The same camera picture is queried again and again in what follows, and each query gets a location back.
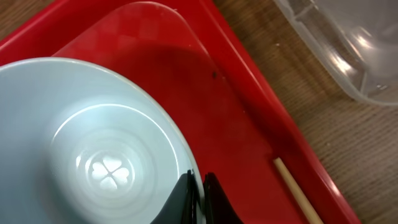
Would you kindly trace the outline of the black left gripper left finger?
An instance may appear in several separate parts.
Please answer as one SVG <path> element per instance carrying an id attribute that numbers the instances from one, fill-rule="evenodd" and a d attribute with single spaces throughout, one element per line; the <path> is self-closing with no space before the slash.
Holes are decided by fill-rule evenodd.
<path id="1" fill-rule="evenodd" d="M 164 206 L 151 224 L 197 224 L 199 208 L 197 182 L 191 170 L 182 174 Z"/>

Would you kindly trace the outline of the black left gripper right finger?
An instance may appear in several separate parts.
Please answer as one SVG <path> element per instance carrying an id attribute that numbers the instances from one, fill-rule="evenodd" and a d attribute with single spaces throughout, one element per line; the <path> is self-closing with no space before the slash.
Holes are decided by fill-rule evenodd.
<path id="1" fill-rule="evenodd" d="M 214 173 L 206 174 L 203 186 L 207 224 L 243 224 Z"/>

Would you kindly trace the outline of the light blue bowl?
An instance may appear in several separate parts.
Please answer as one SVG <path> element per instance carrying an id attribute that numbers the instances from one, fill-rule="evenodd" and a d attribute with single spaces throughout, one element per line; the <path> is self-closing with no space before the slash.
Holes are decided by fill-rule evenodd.
<path id="1" fill-rule="evenodd" d="M 193 153 L 132 81 L 70 58 L 1 67 L 1 222 L 151 223 Z"/>

